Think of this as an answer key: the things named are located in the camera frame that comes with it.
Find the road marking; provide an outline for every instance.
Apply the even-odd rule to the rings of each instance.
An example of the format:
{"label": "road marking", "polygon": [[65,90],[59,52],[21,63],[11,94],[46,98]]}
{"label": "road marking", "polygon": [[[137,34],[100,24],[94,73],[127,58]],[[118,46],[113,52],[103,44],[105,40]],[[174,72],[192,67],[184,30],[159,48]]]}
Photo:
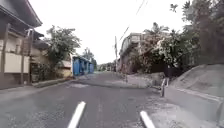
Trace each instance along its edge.
{"label": "road marking", "polygon": [[86,103],[84,101],[80,102],[77,105],[76,110],[72,116],[72,119],[68,125],[68,128],[78,128],[85,106]]}
{"label": "road marking", "polygon": [[140,116],[144,123],[145,128],[155,128],[155,126],[154,126],[152,120],[149,118],[147,112],[141,111]]}

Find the asphalt road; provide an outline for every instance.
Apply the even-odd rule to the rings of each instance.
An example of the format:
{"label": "asphalt road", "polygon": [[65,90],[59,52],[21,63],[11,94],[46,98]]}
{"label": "asphalt road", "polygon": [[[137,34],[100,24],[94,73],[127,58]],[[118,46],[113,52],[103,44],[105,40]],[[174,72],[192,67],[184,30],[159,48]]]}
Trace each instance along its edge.
{"label": "asphalt road", "polygon": [[142,128],[141,110],[147,110],[157,128],[195,128],[204,124],[206,127],[201,128],[211,128],[149,89],[102,87],[105,80],[120,79],[113,74],[102,73],[88,79],[95,86],[73,81],[0,102],[0,127],[67,128],[77,104],[85,101],[80,128]]}
{"label": "asphalt road", "polygon": [[66,128],[76,105],[85,101],[87,107],[80,123],[81,128],[141,128],[140,106],[148,95],[147,90],[70,82],[23,98],[1,102],[0,127]]}

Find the sky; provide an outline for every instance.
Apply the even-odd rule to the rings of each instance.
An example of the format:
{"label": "sky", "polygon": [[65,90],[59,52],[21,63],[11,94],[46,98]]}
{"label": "sky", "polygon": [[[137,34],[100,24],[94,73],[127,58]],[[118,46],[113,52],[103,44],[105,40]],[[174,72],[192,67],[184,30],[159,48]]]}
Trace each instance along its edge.
{"label": "sky", "polygon": [[[52,25],[62,28],[75,28],[74,34],[81,39],[82,54],[88,47],[98,64],[115,60],[115,36],[118,51],[124,31],[143,32],[151,29],[153,22],[181,30],[182,5],[186,0],[29,0],[43,22],[38,32],[46,35]],[[177,13],[170,11],[170,4],[178,4]]]}

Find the utility pole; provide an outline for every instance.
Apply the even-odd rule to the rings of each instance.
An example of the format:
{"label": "utility pole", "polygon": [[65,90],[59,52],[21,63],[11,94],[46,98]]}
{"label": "utility pole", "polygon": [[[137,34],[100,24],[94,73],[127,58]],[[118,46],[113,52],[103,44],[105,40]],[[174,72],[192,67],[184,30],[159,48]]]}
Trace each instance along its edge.
{"label": "utility pole", "polygon": [[22,44],[21,44],[21,76],[20,76],[20,82],[21,82],[21,84],[23,84],[23,82],[24,82],[24,43],[26,42],[28,42],[28,40],[29,40],[29,37],[30,37],[30,32],[31,32],[31,30],[28,30],[28,33],[27,33],[27,35],[26,35],[26,37],[25,37],[25,39],[23,39],[23,41],[22,41]]}
{"label": "utility pole", "polygon": [[28,45],[29,45],[29,50],[28,50],[28,56],[29,56],[29,64],[28,64],[28,78],[27,78],[27,84],[30,85],[31,84],[31,48],[32,48],[32,44],[34,41],[34,29],[31,30],[32,34],[31,34],[31,39],[29,39]]}
{"label": "utility pole", "polygon": [[115,50],[115,56],[116,56],[116,60],[115,60],[115,70],[116,70],[117,69],[117,37],[116,36],[115,36],[114,50]]}
{"label": "utility pole", "polygon": [[5,30],[5,37],[4,37],[4,42],[2,46],[2,53],[1,53],[1,76],[4,76],[5,73],[5,49],[6,49],[6,44],[8,41],[8,35],[9,35],[9,29],[10,29],[10,24],[7,24],[6,30]]}

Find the blue house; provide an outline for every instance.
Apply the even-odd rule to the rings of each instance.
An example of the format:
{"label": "blue house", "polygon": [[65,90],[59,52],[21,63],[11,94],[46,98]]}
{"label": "blue house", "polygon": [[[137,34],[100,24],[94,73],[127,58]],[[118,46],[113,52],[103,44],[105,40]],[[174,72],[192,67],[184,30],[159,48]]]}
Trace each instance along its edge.
{"label": "blue house", "polygon": [[94,72],[94,65],[87,59],[80,56],[72,56],[73,76],[85,75]]}

